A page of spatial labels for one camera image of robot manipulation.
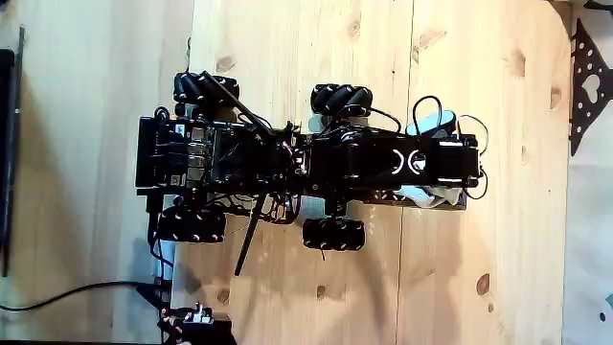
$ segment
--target wood grain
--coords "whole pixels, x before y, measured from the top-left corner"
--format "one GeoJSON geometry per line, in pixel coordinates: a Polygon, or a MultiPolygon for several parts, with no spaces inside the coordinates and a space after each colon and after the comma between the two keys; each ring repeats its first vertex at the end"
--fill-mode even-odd
{"type": "MultiPolygon", "coordinates": [[[[275,127],[290,120],[320,130],[308,100],[321,82],[367,85],[374,106],[405,122],[411,10],[407,0],[199,1],[191,69],[237,78],[243,102],[275,127]]],[[[375,115],[369,121],[394,125],[375,115]]],[[[228,312],[241,344],[394,343],[401,210],[351,209],[367,223],[367,246],[326,253],[324,262],[303,247],[300,222],[260,224],[238,278],[231,275],[244,228],[223,245],[181,245],[173,304],[199,299],[228,312]]],[[[311,200],[302,217],[322,211],[311,200]]],[[[226,231],[246,221],[231,219],[226,231]]]]}
{"type": "Polygon", "coordinates": [[[239,278],[246,219],[231,219],[223,245],[181,246],[173,303],[229,312],[246,344],[560,343],[570,42],[550,3],[202,0],[194,14],[192,70],[238,78],[277,127],[317,129],[322,81],[369,85],[403,120],[428,94],[482,119],[489,191],[464,213],[354,206],[367,245],[325,262],[298,225],[260,226],[239,278]]]}
{"type": "MultiPolygon", "coordinates": [[[[435,94],[487,124],[489,188],[464,213],[405,209],[397,343],[559,344],[565,25],[532,0],[416,1],[414,18],[414,42],[446,35],[414,48],[411,99],[435,94]]],[[[463,128],[480,133],[469,121],[463,128]]]]}
{"type": "MultiPolygon", "coordinates": [[[[184,69],[193,3],[11,1],[3,45],[27,28],[7,305],[88,283],[151,281],[145,201],[134,192],[138,118],[184,69]],[[170,43],[181,42],[181,50],[170,43]]],[[[3,313],[2,338],[158,342],[156,311],[128,290],[3,313]]]]}

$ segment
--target wire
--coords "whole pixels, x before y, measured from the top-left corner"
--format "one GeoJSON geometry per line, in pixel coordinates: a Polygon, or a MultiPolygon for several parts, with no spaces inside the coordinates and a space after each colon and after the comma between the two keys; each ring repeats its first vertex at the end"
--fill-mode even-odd
{"type": "Polygon", "coordinates": [[[230,195],[220,195],[220,196],[216,196],[216,197],[214,197],[214,198],[212,198],[212,199],[209,199],[209,201],[207,201],[207,203],[205,203],[205,204],[204,204],[204,206],[210,205],[210,204],[212,204],[213,202],[218,201],[218,200],[221,200],[221,199],[226,198],[226,197],[230,198],[230,195]]]}
{"type": "Polygon", "coordinates": [[[436,96],[424,96],[421,97],[417,102],[415,102],[415,105],[413,105],[413,123],[415,124],[415,132],[418,134],[418,136],[421,136],[421,131],[420,131],[420,126],[418,125],[418,106],[420,105],[421,102],[426,101],[426,100],[434,100],[434,102],[437,103],[437,106],[439,107],[439,123],[437,124],[437,127],[441,126],[441,123],[443,122],[443,105],[441,104],[441,100],[439,100],[438,97],[436,96]]]}
{"type": "Polygon", "coordinates": [[[96,284],[91,284],[91,285],[86,285],[84,287],[77,287],[75,289],[72,289],[70,291],[64,292],[56,297],[50,298],[44,302],[40,302],[37,303],[33,306],[28,306],[28,307],[7,307],[7,306],[3,306],[0,305],[0,310],[2,311],[11,311],[11,312],[18,312],[18,311],[33,311],[39,308],[43,308],[45,306],[48,306],[56,301],[59,301],[60,299],[64,298],[64,297],[68,297],[72,294],[81,292],[81,291],[86,291],[88,289],[94,289],[94,288],[111,288],[111,287],[133,287],[133,288],[140,288],[140,287],[144,287],[144,288],[160,288],[160,286],[156,285],[156,284],[149,284],[149,283],[140,283],[140,282],[129,282],[129,281],[114,281],[114,282],[104,282],[104,283],[96,283],[96,284]]]}
{"type": "Polygon", "coordinates": [[[486,177],[486,188],[483,190],[483,193],[482,193],[480,196],[478,196],[478,197],[474,197],[474,196],[472,196],[472,195],[471,195],[471,194],[468,192],[468,190],[467,190],[466,188],[464,188],[464,193],[466,193],[466,195],[467,195],[468,197],[470,197],[471,199],[473,199],[473,200],[479,200],[479,199],[482,199],[482,198],[483,198],[484,196],[486,196],[486,194],[488,193],[488,175],[486,174],[486,171],[485,171],[485,170],[483,170],[483,168],[481,168],[481,173],[482,173],[482,174],[483,174],[483,175],[486,177]]]}
{"type": "Polygon", "coordinates": [[[240,198],[239,196],[241,196],[241,195],[232,195],[232,196],[233,196],[233,197],[234,197],[236,200],[238,200],[238,201],[242,201],[242,202],[251,202],[251,201],[254,201],[254,200],[255,200],[255,198],[254,198],[254,197],[252,197],[252,196],[250,196],[250,195],[247,195],[247,197],[249,197],[249,199],[240,198]]]}
{"type": "Polygon", "coordinates": [[[161,261],[162,263],[164,263],[164,264],[166,264],[166,265],[168,265],[168,266],[170,266],[170,267],[174,267],[174,264],[172,264],[170,261],[168,261],[168,260],[166,260],[166,259],[164,259],[164,258],[160,257],[160,256],[159,256],[159,255],[158,255],[158,254],[155,252],[155,250],[154,250],[154,245],[155,245],[155,243],[153,243],[153,244],[151,245],[151,247],[149,248],[149,253],[151,253],[151,256],[153,256],[153,258],[155,258],[155,259],[157,259],[157,260],[161,261]]]}
{"type": "Polygon", "coordinates": [[[238,143],[237,143],[237,144],[236,144],[236,145],[235,145],[235,146],[234,146],[234,147],[233,147],[233,148],[230,150],[230,152],[226,153],[226,154],[225,154],[223,157],[221,157],[221,158],[220,158],[220,159],[217,161],[217,163],[219,163],[219,162],[221,162],[222,160],[224,160],[224,159],[228,158],[229,156],[231,156],[231,155],[234,153],[234,151],[236,151],[236,150],[237,150],[238,145],[240,145],[240,142],[238,142],[238,143]]]}
{"type": "Polygon", "coordinates": [[[381,114],[389,119],[391,119],[392,121],[394,121],[396,123],[397,129],[396,129],[396,133],[400,133],[400,131],[402,130],[402,124],[400,123],[400,121],[393,115],[386,113],[385,111],[379,110],[379,109],[375,109],[375,108],[371,108],[368,107],[366,108],[367,110],[370,111],[374,111],[375,113],[381,114]]]}
{"type": "MultiPolygon", "coordinates": [[[[266,125],[267,125],[267,126],[270,128],[270,129],[272,129],[272,125],[270,125],[270,123],[268,122],[268,120],[264,119],[264,118],[263,118],[262,116],[260,116],[260,115],[256,115],[256,114],[254,114],[254,115],[255,115],[255,116],[258,118],[258,119],[260,119],[262,122],[266,123],[266,125]]],[[[238,119],[239,119],[239,120],[240,120],[242,123],[244,123],[244,124],[251,124],[251,125],[253,125],[253,124],[251,123],[251,121],[249,121],[249,119],[248,119],[248,118],[246,118],[246,117],[247,117],[247,115],[245,115],[245,113],[239,113],[239,114],[237,115],[237,118],[238,118],[238,119]]]]}
{"type": "Polygon", "coordinates": [[[483,148],[483,150],[479,153],[480,156],[482,156],[484,153],[486,153],[486,151],[488,150],[488,146],[489,146],[489,129],[486,126],[486,124],[484,124],[481,120],[477,119],[476,117],[472,116],[472,115],[462,115],[458,118],[458,133],[460,133],[460,135],[462,135],[462,129],[460,128],[460,120],[462,118],[468,118],[468,119],[472,119],[474,121],[476,121],[477,123],[479,123],[479,125],[481,125],[483,127],[483,129],[486,131],[486,146],[483,148]]]}

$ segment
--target wood knot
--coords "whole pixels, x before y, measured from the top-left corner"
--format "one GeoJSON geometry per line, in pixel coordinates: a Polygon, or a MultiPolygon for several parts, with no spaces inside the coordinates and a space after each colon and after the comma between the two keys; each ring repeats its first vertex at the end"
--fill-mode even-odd
{"type": "Polygon", "coordinates": [[[511,56],[506,58],[511,75],[518,78],[526,77],[526,56],[519,49],[511,52],[511,56]]]}
{"type": "Polygon", "coordinates": [[[484,274],[477,281],[477,294],[483,296],[489,292],[489,273],[484,274]]]}
{"type": "Polygon", "coordinates": [[[324,298],[324,294],[326,293],[326,287],[318,286],[317,287],[317,299],[321,300],[324,298]]]}
{"type": "Polygon", "coordinates": [[[216,71],[219,73],[228,72],[237,65],[237,62],[230,56],[217,59],[216,71]]]}
{"type": "Polygon", "coordinates": [[[230,290],[227,288],[223,288],[217,294],[217,301],[221,302],[224,306],[228,305],[229,299],[230,299],[230,290]]]}
{"type": "Polygon", "coordinates": [[[420,45],[418,46],[418,50],[420,52],[430,48],[434,43],[440,41],[447,35],[447,31],[445,30],[434,30],[430,29],[423,33],[420,36],[420,45]]]}
{"type": "Polygon", "coordinates": [[[349,37],[356,37],[360,34],[360,26],[361,21],[359,19],[355,19],[351,23],[349,23],[349,27],[347,27],[347,35],[349,37]]]}
{"type": "Polygon", "coordinates": [[[556,105],[559,103],[561,99],[562,99],[562,91],[557,86],[552,87],[552,98],[551,98],[551,103],[550,103],[549,108],[551,110],[554,110],[556,108],[556,105]]]}

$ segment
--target metal bracket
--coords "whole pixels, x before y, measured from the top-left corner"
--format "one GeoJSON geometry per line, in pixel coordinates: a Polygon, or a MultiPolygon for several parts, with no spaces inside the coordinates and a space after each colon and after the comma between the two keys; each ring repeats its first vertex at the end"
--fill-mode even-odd
{"type": "Polygon", "coordinates": [[[601,115],[608,103],[613,100],[613,70],[610,69],[592,37],[585,31],[581,20],[577,20],[577,32],[572,37],[575,40],[575,58],[573,81],[573,117],[571,119],[571,155],[579,148],[583,134],[601,115]],[[597,99],[592,102],[583,85],[591,76],[600,79],[597,99]]]}

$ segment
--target white component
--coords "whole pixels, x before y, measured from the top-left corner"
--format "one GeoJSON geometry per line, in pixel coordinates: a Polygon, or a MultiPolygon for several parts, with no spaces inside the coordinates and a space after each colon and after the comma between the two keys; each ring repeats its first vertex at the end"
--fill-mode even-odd
{"type": "MultiPolygon", "coordinates": [[[[411,172],[413,172],[414,174],[420,174],[420,172],[418,172],[417,170],[415,170],[415,168],[413,167],[413,164],[411,164],[411,162],[413,161],[413,157],[418,153],[417,150],[414,150],[413,152],[411,152],[411,154],[409,154],[409,160],[407,162],[407,165],[409,166],[409,169],[411,170],[411,172]]],[[[418,166],[420,169],[423,170],[423,168],[425,168],[425,161],[423,162],[423,166],[418,166]]]]}
{"type": "Polygon", "coordinates": [[[462,143],[456,142],[439,142],[439,145],[443,147],[462,147],[462,143]]]}
{"type": "Polygon", "coordinates": [[[398,157],[400,158],[400,164],[397,166],[397,168],[392,172],[392,174],[398,174],[400,173],[400,171],[402,170],[402,167],[404,167],[404,156],[402,155],[402,153],[400,153],[399,150],[397,149],[392,149],[392,152],[397,154],[398,157]]]}
{"type": "Polygon", "coordinates": [[[439,182],[462,182],[461,178],[439,178],[439,182]]]}
{"type": "Polygon", "coordinates": [[[185,137],[185,125],[174,125],[174,132],[181,134],[181,136],[185,137]]]}

